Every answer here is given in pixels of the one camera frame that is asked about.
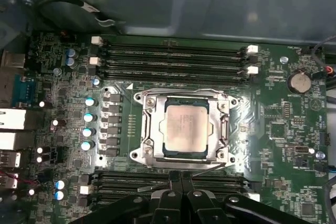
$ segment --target black cable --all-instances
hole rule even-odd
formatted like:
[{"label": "black cable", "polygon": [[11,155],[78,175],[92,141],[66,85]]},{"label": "black cable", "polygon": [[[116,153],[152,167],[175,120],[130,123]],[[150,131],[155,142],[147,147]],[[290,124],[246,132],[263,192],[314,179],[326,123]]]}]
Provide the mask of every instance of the black cable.
[{"label": "black cable", "polygon": [[330,199],[331,206],[334,206],[336,204],[336,196]]},{"label": "black cable", "polygon": [[322,67],[324,67],[324,68],[325,68],[327,65],[326,65],[326,64],[325,64],[319,57],[317,57],[317,56],[315,55],[315,52],[316,52],[316,50],[317,50],[319,47],[321,47],[324,43],[329,42],[329,41],[331,41],[331,40],[333,40],[333,39],[336,39],[336,35],[330,36],[330,37],[326,38],[325,40],[323,40],[323,41],[317,43],[317,44],[313,47],[313,49],[311,50],[311,58],[312,58],[318,65],[320,65],[320,66],[322,66]]},{"label": "black cable", "polygon": [[43,15],[43,13],[41,12],[41,9],[50,4],[50,3],[56,3],[56,2],[62,2],[62,3],[69,3],[69,4],[73,4],[73,5],[77,5],[79,7],[81,7],[82,9],[86,10],[87,12],[91,13],[92,15],[95,16],[96,21],[99,23],[100,26],[102,27],[109,27],[109,26],[113,26],[111,23],[115,22],[115,19],[111,19],[108,16],[106,16],[104,13],[102,13],[101,11],[99,11],[98,9],[96,9],[95,7],[89,5],[88,3],[82,1],[82,0],[41,0],[39,2],[37,2],[34,5],[34,12],[35,14],[46,24],[48,25],[50,28],[54,29],[54,30],[62,30],[58,25],[55,24],[55,22],[53,22],[51,19],[47,18],[45,15]]},{"label": "black cable", "polygon": [[336,176],[332,177],[330,180],[328,180],[328,182],[324,185],[323,189],[324,189],[324,205],[327,208],[327,213],[330,219],[330,223],[331,224],[336,224],[336,219],[335,216],[332,212],[332,203],[331,203],[331,199],[330,199],[330,191],[333,185],[336,184]]},{"label": "black cable", "polygon": [[327,96],[327,102],[332,103],[332,104],[336,104],[336,98]]}]

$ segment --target cable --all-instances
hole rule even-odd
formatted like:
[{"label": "cable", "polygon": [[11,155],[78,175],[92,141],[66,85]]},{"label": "cable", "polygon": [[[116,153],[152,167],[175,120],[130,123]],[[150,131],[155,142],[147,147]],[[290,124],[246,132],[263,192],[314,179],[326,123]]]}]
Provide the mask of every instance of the cable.
[{"label": "cable", "polygon": [[[92,5],[89,5],[88,3],[82,1],[82,0],[41,0],[38,3],[34,5],[34,11],[35,14],[49,27],[51,27],[54,30],[61,31],[62,29],[55,24],[51,19],[47,18],[45,15],[42,14],[41,9],[50,3],[56,3],[56,2],[62,2],[62,3],[69,3],[73,5],[77,5],[81,7],[82,9],[86,10],[87,12],[91,13],[95,16],[96,21],[98,24],[102,27],[112,27],[115,25],[116,21],[115,19],[111,19],[107,17],[104,13],[99,11],[97,8],[93,7]],[[120,34],[121,32],[118,29],[115,29],[115,31]]]},{"label": "cable", "polygon": [[0,174],[6,175],[8,178],[13,178],[13,179],[17,180],[18,182],[22,182],[22,183],[30,184],[30,185],[37,185],[36,181],[17,178],[15,176],[13,176],[12,174],[8,174],[8,173],[6,173],[2,170],[0,170]]},{"label": "cable", "polygon": [[332,104],[336,104],[336,98],[327,96],[327,102],[332,103]]},{"label": "cable", "polygon": [[319,57],[317,57],[317,56],[315,55],[315,52],[316,52],[316,50],[317,50],[319,47],[321,47],[324,43],[327,43],[327,42],[329,42],[329,41],[331,41],[331,40],[333,40],[333,39],[336,39],[336,35],[330,36],[330,37],[326,38],[325,40],[323,40],[323,41],[317,43],[317,44],[313,47],[313,49],[311,50],[311,58],[312,58],[318,65],[320,65],[320,66],[322,66],[322,67],[326,67],[327,65],[326,65],[326,64],[325,64]]},{"label": "cable", "polygon": [[327,213],[330,219],[330,223],[331,224],[336,224],[336,219],[335,216],[332,212],[332,203],[331,203],[331,199],[330,199],[330,191],[333,185],[336,184],[336,176],[332,177],[330,180],[328,180],[328,182],[324,185],[323,189],[324,189],[324,205],[327,208]]}]

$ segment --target chip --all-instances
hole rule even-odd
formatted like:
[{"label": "chip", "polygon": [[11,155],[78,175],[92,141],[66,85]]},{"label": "chip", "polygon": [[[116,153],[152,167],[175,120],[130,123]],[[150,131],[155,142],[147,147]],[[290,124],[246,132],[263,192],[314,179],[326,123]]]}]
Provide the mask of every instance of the chip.
[{"label": "chip", "polygon": [[111,94],[110,102],[121,102],[121,94]]},{"label": "chip", "polygon": [[69,196],[68,202],[72,203],[72,204],[76,203],[77,202],[77,197],[73,196],[73,195]]},{"label": "chip", "polygon": [[96,67],[95,66],[90,66],[88,68],[88,75],[90,75],[90,76],[96,75]]},{"label": "chip", "polygon": [[86,73],[86,68],[81,67],[81,68],[78,69],[78,72],[79,73]]},{"label": "chip", "polygon": [[80,111],[74,111],[74,112],[72,113],[72,116],[73,116],[74,118],[81,118],[81,117],[82,117],[82,112],[80,112]]},{"label": "chip", "polygon": [[301,212],[303,216],[313,216],[315,215],[314,204],[312,203],[302,203]]},{"label": "chip", "polygon": [[82,166],[82,160],[80,160],[80,159],[75,159],[75,160],[73,161],[73,166],[74,166],[74,167],[81,167],[81,166]]},{"label": "chip", "polygon": [[204,152],[208,139],[206,107],[170,105],[166,111],[165,149],[177,152]]},{"label": "chip", "polygon": [[120,116],[109,116],[108,122],[109,123],[120,123],[121,117]]},{"label": "chip", "polygon": [[79,52],[80,55],[88,55],[89,54],[89,50],[88,49],[82,49],[80,52]]},{"label": "chip", "polygon": [[63,136],[57,136],[56,137],[56,141],[57,141],[57,143],[63,143]]},{"label": "chip", "polygon": [[51,82],[43,82],[42,87],[43,89],[51,89]]},{"label": "chip", "polygon": [[119,127],[108,127],[107,128],[107,134],[119,134],[120,128]]},{"label": "chip", "polygon": [[67,90],[66,89],[60,89],[58,90],[58,95],[60,97],[64,97],[67,94]]},{"label": "chip", "polygon": [[71,183],[78,183],[78,178],[79,178],[78,176],[71,176],[70,177],[70,182]]},{"label": "chip", "polygon": [[105,155],[107,157],[116,157],[118,155],[118,149],[116,149],[116,148],[108,148],[106,150]]},{"label": "chip", "polygon": [[118,145],[119,138],[118,137],[108,137],[106,139],[106,144],[107,145]]},{"label": "chip", "polygon": [[109,112],[112,112],[112,113],[119,113],[119,112],[121,112],[121,106],[118,106],[118,105],[110,105],[110,106],[109,106]]}]

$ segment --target green circuit board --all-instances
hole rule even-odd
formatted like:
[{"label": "green circuit board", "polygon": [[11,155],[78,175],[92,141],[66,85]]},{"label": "green circuit board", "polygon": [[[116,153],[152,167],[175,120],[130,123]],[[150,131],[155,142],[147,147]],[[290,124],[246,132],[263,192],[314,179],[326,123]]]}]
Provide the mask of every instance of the green circuit board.
[{"label": "green circuit board", "polygon": [[[163,47],[173,44],[178,47],[239,50],[250,44],[173,39],[140,36],[101,36],[111,45],[147,45]],[[54,167],[54,182],[67,178],[69,186],[67,198],[54,199],[54,184],[33,197],[31,223],[68,223],[89,213],[89,208],[79,207],[74,200],[79,195],[78,176],[93,173],[95,169],[116,172],[166,174],[168,170],[148,169],[133,162],[129,152],[140,146],[142,106],[134,102],[135,93],[150,88],[223,90],[241,98],[240,104],[230,115],[230,152],[236,155],[237,162],[227,169],[215,172],[216,176],[230,174],[244,176],[260,182],[260,201],[305,219],[311,223],[328,223],[323,205],[322,186],[328,174],[319,172],[317,167],[327,164],[327,158],[317,159],[316,152],[327,153],[326,136],[326,89],[322,80],[312,80],[311,88],[304,94],[293,93],[288,88],[288,78],[300,69],[312,74],[320,71],[309,55],[300,54],[299,47],[256,44],[259,47],[257,60],[258,81],[237,85],[220,84],[219,80],[210,84],[182,81],[133,80],[132,71],[124,79],[102,78],[102,86],[92,85],[92,75],[88,72],[89,58],[99,52],[90,44],[91,36],[78,35],[76,41],[61,41],[59,36],[35,33],[30,44],[26,76],[34,76],[36,81],[35,103],[48,100],[54,108],[45,110],[45,127],[38,131],[37,145],[66,146],[66,159]],[[65,65],[65,52],[74,48],[79,52],[78,67],[71,69]],[[281,63],[282,57],[288,63]],[[56,76],[55,68],[62,73]],[[87,108],[85,98],[93,97],[101,101],[104,92],[111,91],[122,95],[122,101],[114,105],[122,106],[118,113],[121,123],[116,157],[101,155],[99,139],[93,137],[96,147],[88,152],[80,149],[84,140],[81,134],[85,126],[97,127],[96,123],[85,123],[86,112],[100,114],[101,107]],[[54,118],[65,118],[67,125],[55,132],[50,131]],[[35,165],[37,172],[44,165]]]}]

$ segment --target integrated circuit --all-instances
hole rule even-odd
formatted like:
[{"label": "integrated circuit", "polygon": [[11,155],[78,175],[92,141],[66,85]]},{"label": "integrated circuit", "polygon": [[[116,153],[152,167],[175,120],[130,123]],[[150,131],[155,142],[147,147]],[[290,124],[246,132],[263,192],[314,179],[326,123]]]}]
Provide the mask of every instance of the integrated circuit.
[{"label": "integrated circuit", "polygon": [[121,116],[109,116],[108,123],[121,123]]},{"label": "integrated circuit", "polygon": [[315,215],[314,204],[313,203],[302,203],[301,213],[303,216],[314,216]]}]

